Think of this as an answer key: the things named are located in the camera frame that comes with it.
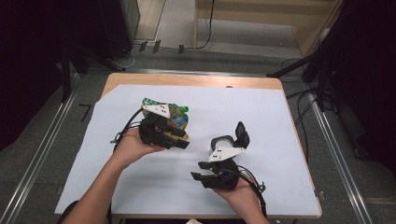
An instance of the gray floor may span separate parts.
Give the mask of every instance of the gray floor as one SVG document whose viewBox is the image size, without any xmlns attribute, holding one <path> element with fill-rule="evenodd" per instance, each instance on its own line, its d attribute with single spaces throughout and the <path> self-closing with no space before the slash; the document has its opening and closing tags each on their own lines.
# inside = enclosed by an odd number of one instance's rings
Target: gray floor
<svg viewBox="0 0 396 224">
<path fill-rule="evenodd" d="M 184 71 L 212 71 L 227 73 L 243 73 L 240 76 L 263 76 L 265 73 L 279 69 L 284 59 L 267 58 L 261 56 L 246 56 L 223 54 L 204 51 L 190 51 L 177 54 L 176 50 L 163 49 L 156 54 L 143 51 L 136 53 L 133 69 L 161 69 Z M 79 150 L 84 132 L 90 120 L 90 115 L 81 122 L 86 107 L 78 104 L 94 105 L 99 100 L 106 78 L 110 71 L 100 64 L 93 64 L 87 76 L 81 81 L 76 98 L 65 118 L 50 149 L 49 155 L 30 190 L 28 197 L 19 213 L 16 223 L 54 223 L 58 216 L 53 215 L 55 206 L 60 198 L 68 172 Z M 285 93 L 302 91 L 305 84 L 301 82 L 298 73 L 282 77 Z M 61 99 L 61 89 L 54 93 L 47 104 L 35 116 L 25 129 L 20 139 L 0 153 L 0 211 L 4 211 L 7 202 L 35 150 L 40 144 L 50 120 L 56 113 Z M 296 98 L 290 99 L 290 111 L 296 118 Z M 344 156 L 349 164 L 364 198 L 390 199 L 396 195 L 396 183 L 392 174 L 381 163 L 376 161 L 359 161 L 353 153 L 353 146 L 333 112 L 326 112 L 331 121 Z M 309 169 L 315 187 L 324 191 L 327 200 L 321 201 L 323 215 L 318 219 L 300 219 L 298 223 L 358 223 L 350 205 L 344 185 L 335 168 L 329 148 L 318 126 L 312 111 L 304 117 L 309 141 Z M 301 127 L 298 133 L 304 148 Z M 395 203 L 367 204 L 374 223 L 391 223 L 396 218 Z M 292 220 L 279 220 L 281 223 L 291 223 Z"/>
</svg>

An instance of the tripod leg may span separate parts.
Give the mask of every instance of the tripod leg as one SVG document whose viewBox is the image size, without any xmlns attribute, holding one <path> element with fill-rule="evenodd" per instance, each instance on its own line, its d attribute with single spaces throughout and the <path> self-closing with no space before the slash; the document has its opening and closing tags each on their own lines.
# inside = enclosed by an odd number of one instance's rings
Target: tripod leg
<svg viewBox="0 0 396 224">
<path fill-rule="evenodd" d="M 326 86 L 327 75 L 329 75 L 329 63 L 327 62 L 327 60 L 323 60 L 321 70 L 319 71 L 319 83 L 317 92 L 317 104 L 321 112 L 324 112 L 323 96 Z"/>
<path fill-rule="evenodd" d="M 64 75 L 64 95 L 62 96 L 62 102 L 65 102 L 71 92 L 70 62 L 66 45 L 64 45 L 64 50 L 62 51 L 62 74 Z"/>
</svg>

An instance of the wooden table edge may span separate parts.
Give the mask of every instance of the wooden table edge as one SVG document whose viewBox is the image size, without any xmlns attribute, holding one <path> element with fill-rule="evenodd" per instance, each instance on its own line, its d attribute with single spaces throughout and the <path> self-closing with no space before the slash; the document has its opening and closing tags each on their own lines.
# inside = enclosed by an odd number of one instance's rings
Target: wooden table edge
<svg viewBox="0 0 396 224">
<path fill-rule="evenodd" d="M 226 87 L 283 90 L 282 83 L 272 77 L 227 77 L 173 74 L 113 73 L 108 76 L 102 97 L 120 84 Z"/>
</svg>

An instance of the table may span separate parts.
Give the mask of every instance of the table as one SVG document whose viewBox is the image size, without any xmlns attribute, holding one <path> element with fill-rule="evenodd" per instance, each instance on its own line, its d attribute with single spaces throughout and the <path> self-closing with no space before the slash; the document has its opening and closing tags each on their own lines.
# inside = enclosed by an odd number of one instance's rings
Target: table
<svg viewBox="0 0 396 224">
<path fill-rule="evenodd" d="M 234 160 L 247 166 L 259 181 L 265 182 L 267 190 L 263 196 L 269 218 L 321 216 L 315 188 L 278 79 L 150 74 L 109 76 L 55 213 L 62 213 L 89 187 L 111 156 L 109 140 L 138 109 L 143 96 L 156 96 L 158 98 L 153 99 L 159 101 L 165 97 L 172 101 L 169 103 L 188 105 L 190 122 L 186 131 L 191 143 L 185 150 L 171 148 L 164 153 L 148 155 L 125 170 L 113 197 L 114 217 L 236 218 L 228 204 L 194 181 L 190 172 L 205 173 L 197 162 L 207 160 L 210 140 L 226 134 L 235 137 L 238 120 L 245 123 L 251 142 L 247 151 Z M 256 96 L 262 98 L 262 103 L 258 102 L 262 106 L 256 110 L 248 107 L 251 105 L 249 100 L 242 100 Z M 211 103 L 210 108 L 198 106 L 205 102 Z M 216 116 L 208 116 L 207 111 L 212 114 L 217 111 Z M 257 119 L 260 115 L 270 119 Z M 258 132 L 254 126 L 261 123 L 267 127 Z M 260 150 L 261 147 L 271 150 Z"/>
<path fill-rule="evenodd" d="M 326 28 L 338 17 L 342 0 L 216 0 L 213 20 L 291 26 L 301 54 L 309 55 Z M 195 0 L 193 47 L 197 48 L 198 19 L 209 19 L 212 1 Z"/>
</svg>

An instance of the floor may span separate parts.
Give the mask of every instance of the floor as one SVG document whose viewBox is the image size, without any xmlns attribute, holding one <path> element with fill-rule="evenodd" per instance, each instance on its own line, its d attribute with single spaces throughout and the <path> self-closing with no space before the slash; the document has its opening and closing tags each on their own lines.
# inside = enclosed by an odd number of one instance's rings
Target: floor
<svg viewBox="0 0 396 224">
<path fill-rule="evenodd" d="M 162 40 L 163 47 L 176 48 L 180 43 L 185 46 L 192 43 L 191 24 L 189 23 L 191 21 L 177 20 L 176 13 L 172 13 L 172 11 L 179 11 L 177 15 L 180 17 L 184 14 L 189 15 L 191 2 L 193 1 L 166 1 L 163 20 L 157 34 L 157 40 Z M 179 10 L 182 6 L 186 6 L 185 10 Z M 200 37 L 203 42 L 205 40 L 205 21 L 201 21 L 201 24 L 204 26 L 202 37 Z M 183 54 L 178 54 L 177 49 L 160 49 L 155 54 L 151 53 L 149 49 L 142 52 L 135 50 L 134 57 L 128 55 L 118 62 L 131 64 L 134 60 L 132 66 L 125 68 L 126 72 L 172 73 L 177 70 L 190 71 L 190 73 L 201 71 L 243 77 L 265 77 L 265 74 L 279 70 L 285 60 L 301 57 L 287 27 L 268 28 L 267 31 L 271 31 L 270 33 L 254 35 L 259 36 L 258 39 L 261 39 L 262 42 L 258 42 L 251 36 L 237 36 L 240 34 L 238 29 L 248 29 L 245 24 L 233 23 L 228 27 L 233 31 L 225 35 L 221 32 L 224 27 L 213 23 L 213 45 L 209 50 L 185 51 Z M 251 48 L 243 47 L 248 45 L 247 43 L 251 43 Z M 287 61 L 283 63 L 283 66 L 292 62 Z M 49 145 L 49 151 L 45 155 L 46 159 L 39 164 L 39 172 L 35 176 L 32 186 L 27 189 L 26 198 L 21 199 L 23 204 L 17 209 L 17 216 L 9 222 L 2 219 L 0 223 L 54 223 L 59 218 L 53 214 L 53 211 L 62 194 L 68 172 L 73 165 L 92 115 L 91 109 L 87 117 L 83 119 L 87 111 L 87 106 L 83 105 L 94 106 L 100 99 L 106 79 L 111 73 L 107 68 L 93 61 L 90 61 L 90 67 L 88 75 L 76 77 L 76 80 L 79 78 L 81 80 L 74 84 L 77 88 L 73 101 L 70 102 L 62 126 Z M 306 90 L 306 85 L 300 78 L 302 72 L 302 69 L 298 69 L 281 78 L 286 94 Z M 17 142 L 0 152 L 0 170 L 2 171 L 0 173 L 0 214 L 6 211 L 16 187 L 23 179 L 37 149 L 40 148 L 52 118 L 56 116 L 61 106 L 61 97 L 62 88 L 49 98 Z M 304 97 L 300 107 L 306 106 L 309 101 L 308 97 Z M 289 107 L 293 118 L 297 119 L 296 97 L 289 100 Z M 332 133 L 360 194 L 366 201 L 365 205 L 372 220 L 368 223 L 392 223 L 396 219 L 394 212 L 396 211 L 396 182 L 393 174 L 375 160 L 358 160 L 340 119 L 331 110 L 324 114 L 331 124 Z M 308 110 L 305 114 L 304 126 L 310 148 L 308 156 L 310 173 L 316 189 L 323 191 L 326 197 L 320 199 L 323 210 L 322 217 L 299 219 L 297 223 L 363 223 L 357 219 L 356 212 L 347 195 L 345 183 L 337 170 L 313 109 Z M 302 147 L 306 148 L 301 124 L 296 128 Z M 271 223 L 293 222 L 292 219 L 277 218 L 270 221 Z"/>
</svg>

